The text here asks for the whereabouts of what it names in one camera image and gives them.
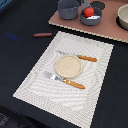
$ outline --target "knife handle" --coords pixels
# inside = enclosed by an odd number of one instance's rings
[[[93,61],[93,62],[96,62],[97,61],[96,58],[92,58],[92,57],[87,57],[87,56],[82,56],[82,55],[77,55],[77,57],[79,59],[83,59],[83,60],[88,60],[88,61]]]
[[[85,87],[82,84],[78,84],[78,83],[75,83],[75,82],[67,80],[67,79],[63,79],[63,82],[66,84],[72,85],[76,88],[79,88],[79,89],[85,89]]]

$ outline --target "knife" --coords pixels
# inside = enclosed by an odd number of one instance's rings
[[[58,50],[56,50],[56,52],[63,54],[63,55],[71,55],[70,53],[65,53],[65,52],[61,52]],[[75,56],[77,56],[79,59],[83,59],[83,60],[88,60],[88,61],[93,61],[93,62],[97,61],[96,58],[92,58],[92,57],[87,57],[87,56],[82,56],[82,55],[75,55]]]
[[[74,86],[76,88],[85,89],[85,87],[82,84],[78,84],[78,83],[75,83],[73,81],[70,81],[70,80],[67,80],[67,79],[64,79],[64,78],[60,78],[60,77],[58,77],[58,76],[56,76],[54,74],[51,74],[50,72],[45,71],[44,72],[44,75],[47,78],[51,79],[51,80],[60,80],[60,81],[62,81],[64,83],[69,84],[69,85],[72,85],[72,86]]]

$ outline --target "dark background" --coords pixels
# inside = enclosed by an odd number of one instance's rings
[[[0,105],[51,128],[78,128],[13,97],[57,32],[63,31],[114,45],[91,128],[128,128],[128,44],[49,25],[58,1],[14,0],[0,10]],[[53,36],[33,37],[48,32]]]

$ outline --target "plate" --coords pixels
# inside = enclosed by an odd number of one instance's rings
[[[64,78],[73,78],[82,71],[81,60],[73,55],[64,55],[55,63],[55,69],[58,75]]]

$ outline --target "striped placemat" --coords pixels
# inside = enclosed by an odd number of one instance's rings
[[[79,127],[90,128],[112,49],[111,44],[59,31],[13,96]],[[70,79],[83,84],[84,90],[44,77],[45,71],[56,74],[55,62],[62,55],[55,50],[97,58],[97,62],[81,60],[82,73]]]

